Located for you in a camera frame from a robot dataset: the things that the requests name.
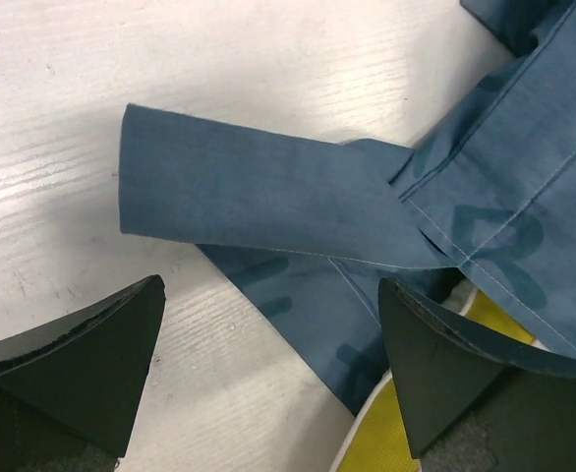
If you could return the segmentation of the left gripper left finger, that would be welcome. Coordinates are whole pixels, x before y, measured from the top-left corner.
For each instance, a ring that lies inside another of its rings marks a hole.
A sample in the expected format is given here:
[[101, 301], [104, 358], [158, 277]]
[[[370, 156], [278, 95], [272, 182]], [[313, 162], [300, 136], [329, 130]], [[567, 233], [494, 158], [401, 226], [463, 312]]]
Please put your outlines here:
[[0, 471], [114, 470], [164, 307], [164, 282], [151, 275], [0, 340]]

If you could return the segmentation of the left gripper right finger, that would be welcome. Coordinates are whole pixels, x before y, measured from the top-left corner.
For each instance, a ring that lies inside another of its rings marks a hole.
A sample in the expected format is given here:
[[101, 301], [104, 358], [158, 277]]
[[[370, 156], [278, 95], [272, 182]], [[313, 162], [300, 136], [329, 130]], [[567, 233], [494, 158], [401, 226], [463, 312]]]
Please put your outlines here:
[[424, 471], [576, 471], [576, 359], [378, 288], [411, 454]]

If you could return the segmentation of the white pillow with yellow edge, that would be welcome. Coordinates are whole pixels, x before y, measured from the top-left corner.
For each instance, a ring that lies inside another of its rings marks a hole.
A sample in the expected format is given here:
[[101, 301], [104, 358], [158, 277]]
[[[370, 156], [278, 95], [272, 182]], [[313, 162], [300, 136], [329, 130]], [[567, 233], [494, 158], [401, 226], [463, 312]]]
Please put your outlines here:
[[[526, 345], [544, 349], [525, 328], [469, 281], [459, 283], [440, 305]], [[333, 463], [336, 471], [424, 471], [411, 454], [389, 369], [360, 410]]]

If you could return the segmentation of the blue cartoon print pillowcase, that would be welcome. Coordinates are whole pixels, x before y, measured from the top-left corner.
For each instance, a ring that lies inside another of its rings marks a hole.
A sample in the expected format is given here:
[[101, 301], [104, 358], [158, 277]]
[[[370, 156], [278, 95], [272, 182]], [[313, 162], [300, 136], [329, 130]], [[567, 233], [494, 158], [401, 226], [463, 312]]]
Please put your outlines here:
[[576, 1], [467, 1], [513, 54], [415, 147], [131, 104], [120, 228], [192, 243], [352, 412], [388, 367], [377, 287], [468, 278], [576, 358]]

